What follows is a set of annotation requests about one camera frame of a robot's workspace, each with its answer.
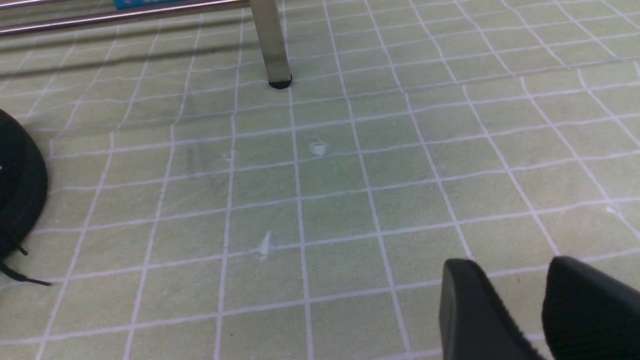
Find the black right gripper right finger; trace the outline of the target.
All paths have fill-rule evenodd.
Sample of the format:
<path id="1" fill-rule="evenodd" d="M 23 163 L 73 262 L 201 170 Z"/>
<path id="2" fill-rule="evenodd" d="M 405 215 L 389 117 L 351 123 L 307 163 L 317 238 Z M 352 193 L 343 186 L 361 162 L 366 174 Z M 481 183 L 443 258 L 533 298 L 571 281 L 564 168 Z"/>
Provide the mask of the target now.
<path id="1" fill-rule="evenodd" d="M 637 360 L 640 294 L 569 256 L 547 271 L 542 330 L 556 360 Z"/>

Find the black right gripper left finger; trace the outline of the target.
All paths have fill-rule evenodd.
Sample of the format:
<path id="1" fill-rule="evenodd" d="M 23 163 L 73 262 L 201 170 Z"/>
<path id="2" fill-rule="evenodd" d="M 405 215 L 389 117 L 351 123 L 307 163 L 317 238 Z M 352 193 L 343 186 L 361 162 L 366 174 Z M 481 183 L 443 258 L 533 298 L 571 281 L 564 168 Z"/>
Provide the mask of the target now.
<path id="1" fill-rule="evenodd" d="M 443 264 L 439 332 L 444 360 L 542 360 L 473 260 Z"/>

